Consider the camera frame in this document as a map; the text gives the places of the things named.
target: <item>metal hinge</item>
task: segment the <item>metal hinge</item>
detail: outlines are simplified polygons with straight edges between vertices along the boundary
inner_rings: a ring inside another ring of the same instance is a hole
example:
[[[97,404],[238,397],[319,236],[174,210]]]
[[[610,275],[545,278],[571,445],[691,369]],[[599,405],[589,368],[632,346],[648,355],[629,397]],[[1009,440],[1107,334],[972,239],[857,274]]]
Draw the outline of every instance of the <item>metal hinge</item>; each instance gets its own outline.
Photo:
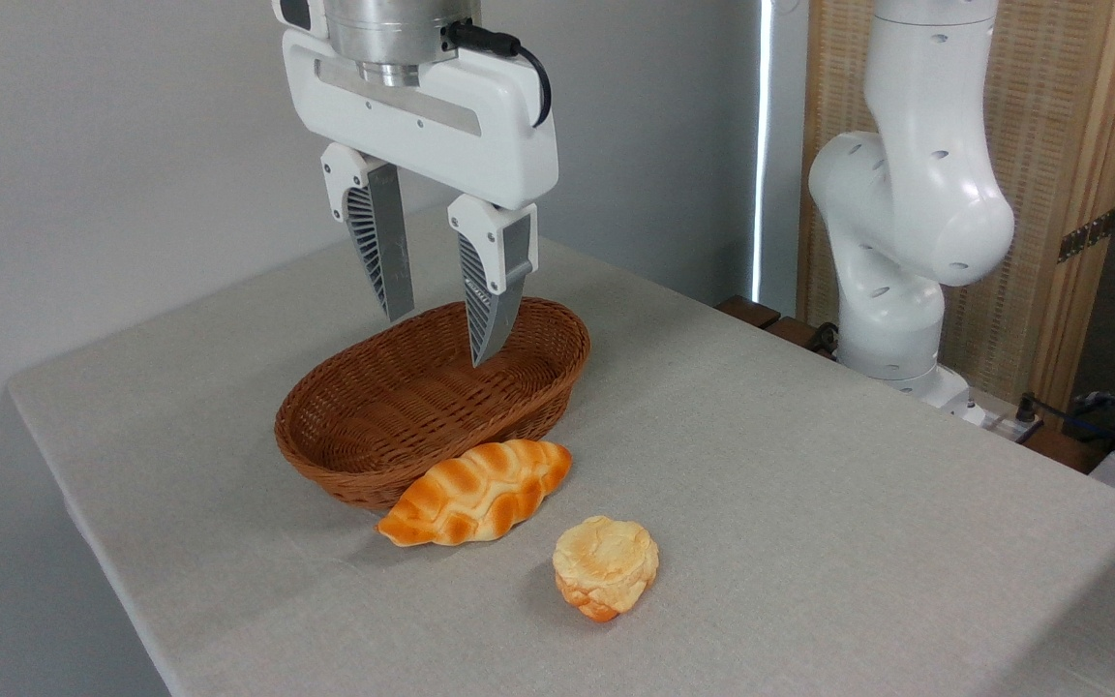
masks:
[[[1102,239],[1109,238],[1112,226],[1115,226],[1115,209],[1060,239],[1060,255],[1057,258],[1057,263],[1070,260],[1088,246],[1096,245]]]

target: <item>croissant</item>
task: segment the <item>croissant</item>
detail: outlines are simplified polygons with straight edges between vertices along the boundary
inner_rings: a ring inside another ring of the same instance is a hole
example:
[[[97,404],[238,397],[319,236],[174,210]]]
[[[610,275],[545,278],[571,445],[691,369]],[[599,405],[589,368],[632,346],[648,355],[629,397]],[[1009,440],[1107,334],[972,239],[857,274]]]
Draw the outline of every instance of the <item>croissant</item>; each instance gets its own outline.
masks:
[[[404,491],[377,532],[398,546],[502,538],[570,472],[570,451],[544,441],[486,443],[443,459]]]

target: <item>toy bread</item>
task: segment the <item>toy bread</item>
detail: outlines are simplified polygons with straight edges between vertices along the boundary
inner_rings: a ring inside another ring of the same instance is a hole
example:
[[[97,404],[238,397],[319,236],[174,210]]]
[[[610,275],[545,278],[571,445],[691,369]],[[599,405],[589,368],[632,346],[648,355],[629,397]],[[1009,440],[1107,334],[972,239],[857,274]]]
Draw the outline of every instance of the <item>toy bread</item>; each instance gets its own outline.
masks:
[[[443,459],[404,491],[377,531],[398,546],[496,540],[536,512],[570,472],[556,443],[486,443]]]
[[[554,578],[568,603],[598,622],[633,608],[657,578],[657,543],[631,521],[592,516],[566,530],[554,550]]]

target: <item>basket rim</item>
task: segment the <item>basket rim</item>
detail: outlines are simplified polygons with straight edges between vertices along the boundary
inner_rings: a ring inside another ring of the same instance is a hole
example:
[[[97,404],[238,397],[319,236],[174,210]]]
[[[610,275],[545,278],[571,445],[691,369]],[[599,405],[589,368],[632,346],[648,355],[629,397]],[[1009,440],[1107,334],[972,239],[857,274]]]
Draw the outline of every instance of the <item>basket rim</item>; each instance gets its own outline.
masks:
[[[565,304],[558,303],[558,301],[547,300],[543,297],[523,297],[522,304],[518,306],[518,311],[522,312],[524,308],[527,308],[534,312],[534,310],[545,310],[545,312],[554,312],[562,314],[563,318],[569,321],[571,329],[575,330],[576,337],[580,341],[576,341],[576,352],[572,360],[565,362],[562,366],[562,370],[559,371],[558,376],[554,377],[552,384],[546,388],[541,389],[541,391],[533,393],[532,397],[527,401],[521,403],[521,405],[513,407],[513,409],[501,412],[501,414],[493,416],[493,418],[484,422],[484,427],[478,429],[477,433],[469,434],[469,436],[464,437],[457,442],[457,447],[459,453],[465,452],[468,447],[478,445],[484,439],[484,434],[493,434],[500,432],[505,423],[510,420],[517,420],[521,415],[534,414],[539,407],[543,407],[550,400],[554,398],[562,397],[565,393],[566,398],[569,398],[571,389],[574,388],[574,384],[581,371],[583,371],[584,364],[588,362],[588,358],[591,355],[591,335],[588,331],[588,326],[575,314],[566,308]],[[387,473],[399,473],[400,475],[415,475],[419,476],[425,471],[428,471],[430,464],[425,464],[421,462],[417,463],[399,463],[380,468],[372,468],[372,471],[351,473],[342,471],[331,471],[331,468],[323,467],[322,465],[312,462],[301,451],[298,449],[295,439],[293,439],[290,429],[288,428],[288,413],[304,400],[309,393],[312,391],[316,385],[321,383],[321,379],[326,377],[333,366],[345,357],[348,352],[357,351],[371,351],[376,345],[389,341],[389,331],[391,329],[398,329],[398,327],[404,327],[407,323],[419,322],[426,318],[433,317],[433,314],[444,313],[444,312],[466,312],[465,304],[462,301],[453,301],[453,303],[439,304],[436,308],[425,310],[416,314],[416,317],[404,320],[397,323],[397,326],[389,327],[384,331],[380,331],[363,341],[358,341],[353,345],[348,346],[348,348],[341,349],[337,354],[328,357],[326,360],[319,362],[313,367],[312,370],[307,371],[307,374],[298,380],[295,385],[291,388],[291,391],[287,394],[287,398],[282,400],[282,405],[278,409],[278,414],[274,416],[274,438],[278,442],[279,449],[282,451],[282,455],[292,464],[300,473],[304,476],[309,476],[309,473],[316,473],[322,477],[322,480],[328,481],[341,481],[346,482],[347,485],[353,484],[356,481],[361,480],[376,480],[386,475]]]

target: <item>white wall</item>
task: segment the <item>white wall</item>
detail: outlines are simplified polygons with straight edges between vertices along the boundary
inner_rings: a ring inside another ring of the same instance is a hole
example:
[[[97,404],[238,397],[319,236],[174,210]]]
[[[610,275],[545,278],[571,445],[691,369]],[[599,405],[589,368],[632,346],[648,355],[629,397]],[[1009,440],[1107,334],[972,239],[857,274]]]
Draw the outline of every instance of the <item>white wall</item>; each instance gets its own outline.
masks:
[[[757,14],[486,0],[554,77],[545,234],[699,300],[746,291]],[[341,239],[279,37],[264,0],[0,0],[0,694],[164,691],[3,386]]]

